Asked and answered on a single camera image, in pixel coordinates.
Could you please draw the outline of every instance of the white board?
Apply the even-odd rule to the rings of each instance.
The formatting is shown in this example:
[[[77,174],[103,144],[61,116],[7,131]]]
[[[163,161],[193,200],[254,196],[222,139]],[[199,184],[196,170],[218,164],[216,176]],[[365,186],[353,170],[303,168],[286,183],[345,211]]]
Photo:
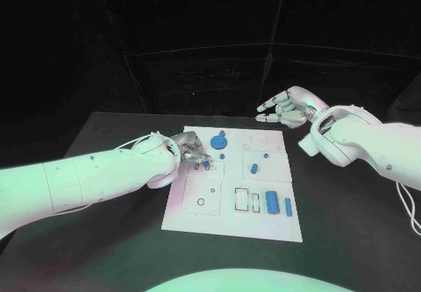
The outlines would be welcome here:
[[[228,146],[216,150],[211,139],[221,130]],[[195,164],[183,162],[169,192],[163,230],[303,242],[283,132],[188,126],[185,131],[196,132],[212,167],[205,170],[201,164],[195,169]],[[258,165],[255,174],[253,164]],[[268,191],[277,192],[278,214],[268,214]],[[287,216],[286,198],[293,216]]]

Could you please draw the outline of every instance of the table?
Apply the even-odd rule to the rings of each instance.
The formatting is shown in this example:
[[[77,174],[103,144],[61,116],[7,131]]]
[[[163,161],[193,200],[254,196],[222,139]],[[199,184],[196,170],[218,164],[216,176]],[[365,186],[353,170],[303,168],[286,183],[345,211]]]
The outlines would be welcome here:
[[[297,142],[310,124],[287,129],[247,117],[94,112],[67,157],[152,131],[172,136],[185,125],[283,131],[303,243],[163,231],[170,186],[144,186],[17,229],[0,257],[0,291],[144,291],[221,268],[284,271],[355,291],[417,291],[421,238],[395,184],[364,161],[340,168],[320,154],[307,156]]]

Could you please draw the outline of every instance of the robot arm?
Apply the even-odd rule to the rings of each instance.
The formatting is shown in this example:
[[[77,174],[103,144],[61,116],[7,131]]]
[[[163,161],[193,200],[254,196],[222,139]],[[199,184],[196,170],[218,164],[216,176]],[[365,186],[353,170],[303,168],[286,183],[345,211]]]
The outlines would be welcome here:
[[[281,122],[297,128],[309,120],[310,133],[299,145],[310,156],[319,152],[345,167],[364,159],[388,179],[421,190],[421,129],[404,123],[384,124],[364,108],[329,108],[299,86],[273,97],[258,111],[277,105],[277,113],[260,114],[258,121]]]
[[[152,189],[167,186],[185,160],[211,160],[195,132],[172,138],[157,132],[143,138],[131,141],[131,149],[0,170],[0,239],[29,222],[110,200],[144,184]]]

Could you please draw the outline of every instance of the small blue piece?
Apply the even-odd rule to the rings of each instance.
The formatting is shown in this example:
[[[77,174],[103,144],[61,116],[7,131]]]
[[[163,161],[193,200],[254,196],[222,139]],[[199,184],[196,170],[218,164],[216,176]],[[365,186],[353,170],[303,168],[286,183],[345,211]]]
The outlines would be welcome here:
[[[278,214],[278,195],[273,190],[265,192],[265,204],[268,205],[268,214]]]
[[[203,162],[203,166],[205,166],[205,170],[209,170],[211,169],[211,163],[209,163],[209,161],[205,161]]]
[[[257,164],[253,165],[253,174],[257,174]]]
[[[290,198],[286,198],[286,207],[287,207],[287,216],[293,216],[293,210],[291,210],[291,200]]]
[[[225,138],[225,132],[221,131],[219,135],[211,139],[211,146],[214,149],[221,150],[227,147],[228,141]]]

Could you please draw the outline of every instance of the cable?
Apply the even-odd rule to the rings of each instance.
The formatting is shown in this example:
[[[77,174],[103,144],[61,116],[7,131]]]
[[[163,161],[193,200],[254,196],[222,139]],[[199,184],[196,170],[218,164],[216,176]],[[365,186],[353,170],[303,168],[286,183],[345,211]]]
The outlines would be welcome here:
[[[82,207],[82,208],[78,209],[78,210],[72,210],[72,211],[68,211],[68,212],[62,212],[62,213],[52,214],[49,217],[52,217],[52,216],[58,216],[58,215],[64,215],[64,214],[69,214],[69,213],[74,213],[74,212],[77,212],[77,211],[84,210],[87,207],[91,207],[91,206],[92,206],[92,204],[90,204],[88,206]]]
[[[410,197],[410,200],[411,200],[411,207],[413,207],[413,208],[411,208],[411,212],[410,212],[410,208],[408,208],[407,202],[405,202],[405,200],[404,200],[404,196],[402,196],[402,194],[401,194],[400,185],[401,185],[401,187],[404,188],[404,190],[405,190],[405,192],[407,192],[407,195],[408,195],[408,197]],[[402,184],[400,184],[398,182],[397,182],[397,190],[398,190],[398,193],[400,193],[400,197],[401,197],[401,200],[402,200],[402,203],[404,203],[404,206],[405,206],[405,209],[407,209],[408,215],[410,215],[410,217],[411,217],[411,227],[413,227],[413,230],[414,230],[414,232],[415,232],[418,235],[421,235],[421,232],[415,229],[415,225],[414,225],[414,224],[417,224],[418,228],[421,229],[421,225],[420,225],[418,221],[415,220],[415,203],[414,203],[413,196],[411,196],[410,191],[407,190],[405,186],[404,186]]]
[[[149,135],[146,135],[146,136],[143,136],[143,137],[140,137],[140,138],[136,138],[134,140],[131,140],[130,142],[127,142],[127,143],[124,143],[121,146],[118,146],[114,150],[120,149],[121,147],[124,147],[124,146],[129,145],[130,143],[137,142],[137,141],[141,140],[143,138],[150,137],[150,135],[152,135],[152,134],[149,134]]]

